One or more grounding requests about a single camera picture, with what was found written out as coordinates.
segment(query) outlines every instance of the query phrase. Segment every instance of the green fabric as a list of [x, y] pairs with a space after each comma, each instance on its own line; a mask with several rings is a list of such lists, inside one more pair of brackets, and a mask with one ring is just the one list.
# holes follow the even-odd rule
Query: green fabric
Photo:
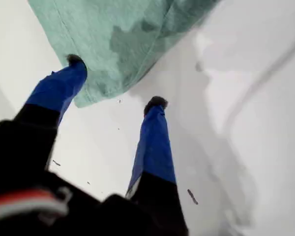
[[88, 79], [78, 107], [126, 92], [217, 0], [29, 0], [62, 65], [74, 53]]

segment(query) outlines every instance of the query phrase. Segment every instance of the red stripe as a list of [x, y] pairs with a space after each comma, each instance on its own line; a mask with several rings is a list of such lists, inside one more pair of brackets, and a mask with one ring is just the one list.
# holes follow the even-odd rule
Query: red stripe
[[20, 200], [30, 200], [36, 198], [54, 199], [53, 195], [48, 191], [32, 189], [0, 195], [0, 205], [7, 203], [10, 204]]

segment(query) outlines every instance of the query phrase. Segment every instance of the green cloth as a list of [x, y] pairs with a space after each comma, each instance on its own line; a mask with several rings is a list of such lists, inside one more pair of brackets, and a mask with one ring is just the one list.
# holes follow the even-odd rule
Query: green cloth
[[29, 0], [63, 66], [79, 55], [88, 79], [78, 107], [126, 92], [217, 0]]

